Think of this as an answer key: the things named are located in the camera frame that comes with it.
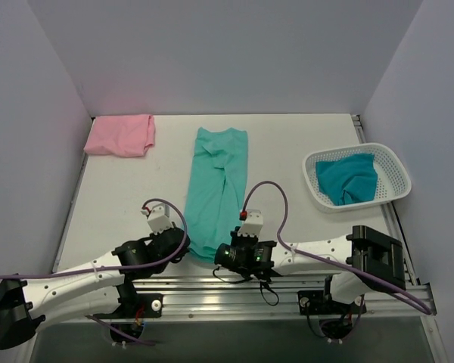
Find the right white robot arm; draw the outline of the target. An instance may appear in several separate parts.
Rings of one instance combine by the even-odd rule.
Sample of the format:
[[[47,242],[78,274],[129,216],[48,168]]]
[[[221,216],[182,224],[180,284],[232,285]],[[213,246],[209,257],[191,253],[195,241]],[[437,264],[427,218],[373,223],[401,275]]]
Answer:
[[[270,282],[274,277],[326,273],[321,303],[338,312],[356,298],[376,291],[406,291],[402,243],[365,225],[340,237],[285,243],[260,241],[234,230],[230,244],[220,244],[214,263],[245,279]]]

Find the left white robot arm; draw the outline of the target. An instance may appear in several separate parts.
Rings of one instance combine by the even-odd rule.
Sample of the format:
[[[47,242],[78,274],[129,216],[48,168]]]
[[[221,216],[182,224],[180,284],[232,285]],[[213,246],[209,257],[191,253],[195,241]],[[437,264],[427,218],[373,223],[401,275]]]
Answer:
[[[160,316],[161,297],[142,297],[136,280],[162,273],[188,252],[189,237],[172,227],[129,240],[83,265],[43,277],[10,275],[0,281],[0,350],[33,338],[49,325],[83,315]]]

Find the white perforated plastic basket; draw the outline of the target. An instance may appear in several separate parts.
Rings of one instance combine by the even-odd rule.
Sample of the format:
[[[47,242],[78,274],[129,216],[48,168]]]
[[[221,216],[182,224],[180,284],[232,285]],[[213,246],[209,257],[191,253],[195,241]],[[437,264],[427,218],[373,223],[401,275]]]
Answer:
[[[311,153],[304,158],[302,170],[313,203],[324,213],[389,203],[412,190],[398,156],[378,143]]]

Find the dark teal t shirt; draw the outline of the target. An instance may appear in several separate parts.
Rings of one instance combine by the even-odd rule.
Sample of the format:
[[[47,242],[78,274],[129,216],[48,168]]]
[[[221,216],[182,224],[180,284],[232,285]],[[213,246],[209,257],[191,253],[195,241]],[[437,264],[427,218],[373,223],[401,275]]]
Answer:
[[[372,154],[354,154],[336,161],[315,164],[319,191],[335,206],[374,200],[378,174]]]

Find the mint green t shirt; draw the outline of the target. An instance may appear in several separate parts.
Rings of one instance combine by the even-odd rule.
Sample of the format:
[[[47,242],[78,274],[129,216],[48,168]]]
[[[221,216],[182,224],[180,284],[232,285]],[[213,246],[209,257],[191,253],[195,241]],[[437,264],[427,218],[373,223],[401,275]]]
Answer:
[[[198,129],[184,216],[191,253],[201,262],[212,263],[220,244],[230,242],[244,202],[247,167],[246,131]]]

